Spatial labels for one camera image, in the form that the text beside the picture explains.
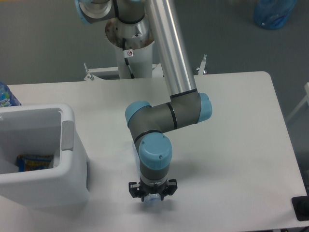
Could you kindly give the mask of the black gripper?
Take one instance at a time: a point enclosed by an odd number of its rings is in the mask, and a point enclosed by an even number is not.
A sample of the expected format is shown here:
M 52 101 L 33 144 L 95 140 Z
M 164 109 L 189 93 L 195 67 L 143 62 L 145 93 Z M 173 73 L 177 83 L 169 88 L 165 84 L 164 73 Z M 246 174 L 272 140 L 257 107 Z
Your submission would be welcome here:
M 164 182 L 162 185 L 149 186 L 144 182 L 129 182 L 128 191 L 133 198 L 140 198 L 144 202 L 144 198 L 147 194 L 159 194 L 160 199 L 163 201 L 166 196 L 171 196 L 177 190 L 177 180 L 170 179 Z

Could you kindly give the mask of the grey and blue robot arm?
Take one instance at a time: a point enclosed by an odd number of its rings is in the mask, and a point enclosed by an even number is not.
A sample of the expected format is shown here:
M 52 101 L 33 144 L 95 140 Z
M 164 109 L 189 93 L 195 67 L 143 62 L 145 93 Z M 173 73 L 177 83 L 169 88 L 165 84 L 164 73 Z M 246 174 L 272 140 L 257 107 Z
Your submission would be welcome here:
M 138 155 L 139 180 L 129 182 L 133 198 L 161 199 L 177 190 L 169 178 L 172 144 L 167 132 L 209 119 L 212 105 L 197 89 L 187 58 L 172 0 L 77 0 L 76 11 L 86 24 L 105 22 L 105 35 L 114 48 L 121 79 L 153 77 L 153 50 L 157 49 L 164 103 L 135 101 L 125 111 L 126 124 Z

